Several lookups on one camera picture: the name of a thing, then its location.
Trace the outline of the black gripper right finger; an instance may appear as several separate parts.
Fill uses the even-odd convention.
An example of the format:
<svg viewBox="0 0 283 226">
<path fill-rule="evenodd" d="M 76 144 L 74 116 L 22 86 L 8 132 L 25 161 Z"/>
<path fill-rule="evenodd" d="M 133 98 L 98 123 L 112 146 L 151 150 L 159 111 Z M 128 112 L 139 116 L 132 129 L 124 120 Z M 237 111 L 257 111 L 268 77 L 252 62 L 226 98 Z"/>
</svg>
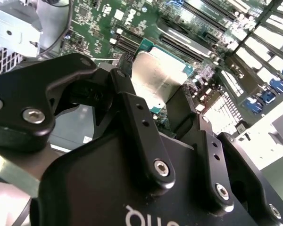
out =
<svg viewBox="0 0 283 226">
<path fill-rule="evenodd" d="M 197 154 L 194 192 L 199 205 L 217 216 L 242 207 L 258 226 L 283 226 L 283 200 L 238 141 L 226 132 L 214 134 L 183 87 L 168 100 L 166 109 L 177 140 Z"/>
</svg>

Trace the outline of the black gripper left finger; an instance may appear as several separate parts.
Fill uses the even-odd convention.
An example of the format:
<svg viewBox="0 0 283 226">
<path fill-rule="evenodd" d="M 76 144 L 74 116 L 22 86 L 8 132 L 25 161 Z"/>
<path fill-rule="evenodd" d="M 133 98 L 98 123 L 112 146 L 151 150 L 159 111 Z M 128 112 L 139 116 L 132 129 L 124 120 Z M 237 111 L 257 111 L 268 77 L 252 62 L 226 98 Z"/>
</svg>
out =
<svg viewBox="0 0 283 226">
<path fill-rule="evenodd" d="M 175 184 L 175 170 L 146 102 L 120 69 L 105 72 L 72 53 L 1 74 L 0 101 L 0 147 L 19 152 L 44 148 L 55 119 L 77 104 L 95 109 L 97 140 L 56 164 L 67 182 L 94 182 L 100 165 L 109 162 L 87 153 L 106 147 L 129 154 L 129 173 L 141 186 L 169 189 Z"/>
</svg>

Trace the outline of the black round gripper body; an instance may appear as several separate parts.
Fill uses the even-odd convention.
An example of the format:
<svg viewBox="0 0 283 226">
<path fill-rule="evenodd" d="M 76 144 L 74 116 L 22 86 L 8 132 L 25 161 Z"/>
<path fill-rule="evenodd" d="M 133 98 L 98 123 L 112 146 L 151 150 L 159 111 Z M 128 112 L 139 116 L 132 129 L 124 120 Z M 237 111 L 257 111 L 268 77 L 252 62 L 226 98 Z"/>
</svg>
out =
<svg viewBox="0 0 283 226">
<path fill-rule="evenodd" d="M 33 226 L 266 226 L 237 200 L 232 212 L 210 213 L 197 175 L 197 154 L 162 137 L 176 173 L 175 185 L 152 195 L 140 182 L 133 147 L 113 134 L 81 146 L 45 171 L 31 205 Z"/>
</svg>

